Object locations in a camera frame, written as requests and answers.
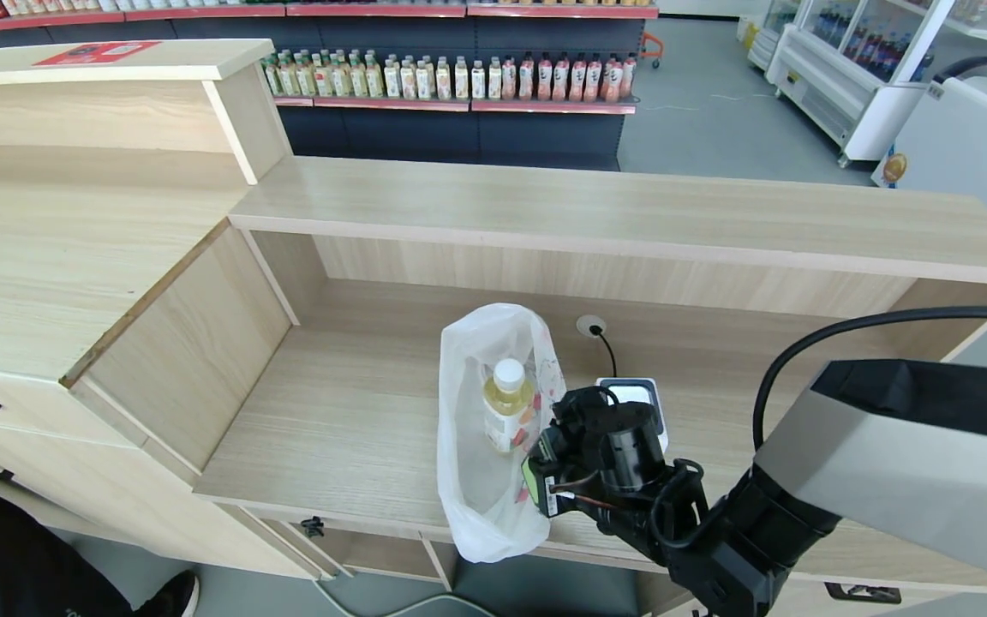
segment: black shoe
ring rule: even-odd
[[[154,597],[140,609],[136,617],[193,617],[200,600],[200,579],[189,570],[170,578]]]

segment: gray floor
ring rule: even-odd
[[[802,112],[772,97],[774,87],[749,67],[733,22],[660,20],[649,31],[665,40],[662,66],[639,71],[638,113],[627,117],[619,150],[624,171],[679,173],[803,183],[870,184],[873,165],[842,171],[837,149]],[[138,605],[187,563],[137,547],[84,536],[70,541]],[[332,616],[312,583],[216,566],[192,566],[202,579],[200,617]],[[456,593],[505,616],[636,614],[634,577],[607,567],[538,558],[462,565]],[[383,614],[442,592],[439,585],[359,574],[326,583],[358,614]],[[408,613],[415,617],[475,614],[454,602]],[[987,596],[959,595],[894,617],[986,614]]]

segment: refrigerator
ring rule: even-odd
[[[839,146],[880,160],[931,77],[987,56],[987,0],[804,0],[765,78]]]
[[[975,195],[987,206],[987,57],[932,79],[870,179],[889,189]]]

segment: metal bracket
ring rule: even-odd
[[[301,520],[299,527],[302,527],[302,532],[308,538],[322,538],[326,535],[326,524],[322,523],[322,519],[317,516]]]

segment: glass door refrigerator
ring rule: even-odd
[[[881,160],[931,76],[987,55],[987,0],[806,0],[764,77],[840,146]]]
[[[798,15],[799,0],[772,0],[768,6],[768,16],[764,17],[764,25],[752,40],[752,47],[749,47],[749,62],[760,67],[760,70],[768,70],[783,27]]]

